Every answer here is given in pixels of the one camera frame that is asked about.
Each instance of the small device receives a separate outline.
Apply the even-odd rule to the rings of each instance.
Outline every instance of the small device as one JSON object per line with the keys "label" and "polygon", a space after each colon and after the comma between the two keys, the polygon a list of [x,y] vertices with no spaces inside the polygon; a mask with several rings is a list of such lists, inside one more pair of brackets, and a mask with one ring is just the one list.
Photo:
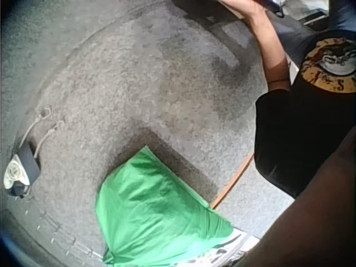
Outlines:
{"label": "small device", "polygon": [[26,141],[26,137],[38,122],[50,117],[51,109],[45,108],[45,110],[47,111],[47,114],[44,116],[39,114],[36,120],[27,129],[26,133],[22,137],[17,153],[13,155],[12,160],[6,167],[3,179],[4,188],[7,193],[12,196],[19,196],[20,198],[23,198],[29,194],[31,186],[41,173],[37,162],[39,149],[45,139],[53,134],[61,123],[64,123],[63,121],[58,121],[54,127],[49,129],[45,136],[43,136],[39,141],[33,154],[29,143]]}

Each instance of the green cloth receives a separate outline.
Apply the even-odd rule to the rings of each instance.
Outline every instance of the green cloth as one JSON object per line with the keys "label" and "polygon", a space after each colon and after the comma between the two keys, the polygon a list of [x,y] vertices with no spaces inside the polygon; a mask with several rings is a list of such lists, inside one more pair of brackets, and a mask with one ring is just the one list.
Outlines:
{"label": "green cloth", "polygon": [[157,266],[189,260],[232,232],[192,188],[148,147],[111,173],[95,212],[115,266]]}

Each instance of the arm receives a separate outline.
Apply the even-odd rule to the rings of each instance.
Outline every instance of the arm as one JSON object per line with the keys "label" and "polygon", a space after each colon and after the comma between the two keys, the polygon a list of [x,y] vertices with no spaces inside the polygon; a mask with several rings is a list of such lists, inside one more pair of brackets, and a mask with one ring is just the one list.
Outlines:
{"label": "arm", "polygon": [[253,0],[221,0],[229,9],[240,12],[259,44],[269,91],[289,90],[289,67],[282,44],[263,7]]}
{"label": "arm", "polygon": [[355,128],[236,267],[354,266]]}

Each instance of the carpeted floor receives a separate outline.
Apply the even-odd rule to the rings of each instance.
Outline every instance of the carpeted floor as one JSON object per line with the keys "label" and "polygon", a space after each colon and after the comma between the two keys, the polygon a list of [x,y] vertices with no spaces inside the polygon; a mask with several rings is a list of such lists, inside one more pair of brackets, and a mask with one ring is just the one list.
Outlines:
{"label": "carpeted floor", "polygon": [[[35,113],[51,106],[32,143],[57,120],[65,124],[41,149],[31,194],[99,253],[97,191],[144,145],[207,201],[253,150],[254,102],[266,91],[260,55],[246,26],[218,3],[28,1],[3,28],[2,167]],[[277,205],[249,214],[248,200],[228,199],[219,211],[261,236],[291,200],[263,182],[249,185],[239,194],[254,205],[273,195]]]}

